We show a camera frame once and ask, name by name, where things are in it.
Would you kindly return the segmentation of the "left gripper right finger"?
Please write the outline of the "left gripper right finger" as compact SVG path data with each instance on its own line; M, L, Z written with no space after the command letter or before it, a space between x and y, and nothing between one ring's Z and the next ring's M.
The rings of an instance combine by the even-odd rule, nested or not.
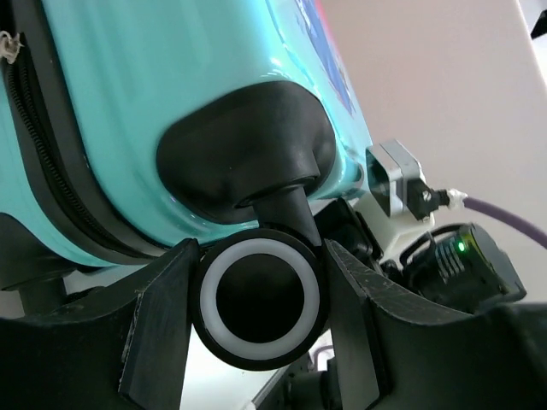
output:
M324 244L345 409L543 409L546 306L470 315L430 302Z

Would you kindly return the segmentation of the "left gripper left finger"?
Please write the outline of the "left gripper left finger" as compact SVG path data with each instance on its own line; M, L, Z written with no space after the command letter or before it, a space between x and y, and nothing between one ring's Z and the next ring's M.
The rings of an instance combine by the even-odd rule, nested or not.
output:
M186 239L52 313L1 322L4 409L177 409L191 335Z

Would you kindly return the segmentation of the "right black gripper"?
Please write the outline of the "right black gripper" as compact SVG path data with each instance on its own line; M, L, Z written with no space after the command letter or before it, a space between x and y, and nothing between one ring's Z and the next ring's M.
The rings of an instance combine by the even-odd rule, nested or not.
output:
M416 220L410 213L389 217L371 196L351 204L329 202L315 215L322 238L338 242L367 267L394 282L403 280L397 260L419 237L432 229L432 219Z

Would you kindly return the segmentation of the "teal pink suitcase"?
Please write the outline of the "teal pink suitcase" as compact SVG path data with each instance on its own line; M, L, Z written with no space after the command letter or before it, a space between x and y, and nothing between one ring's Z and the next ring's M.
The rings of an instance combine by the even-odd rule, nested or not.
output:
M317 1L4 1L1 286L194 239L203 343L285 366L325 323L311 207L367 190L371 143Z

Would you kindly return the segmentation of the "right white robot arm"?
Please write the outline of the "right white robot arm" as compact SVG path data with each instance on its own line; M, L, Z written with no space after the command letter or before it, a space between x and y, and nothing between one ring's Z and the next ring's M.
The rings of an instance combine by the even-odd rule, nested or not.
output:
M518 302L526 289L508 255L474 223L436 227L429 216L388 216L370 195L330 202L315 215L319 233L365 266L431 302L478 313Z

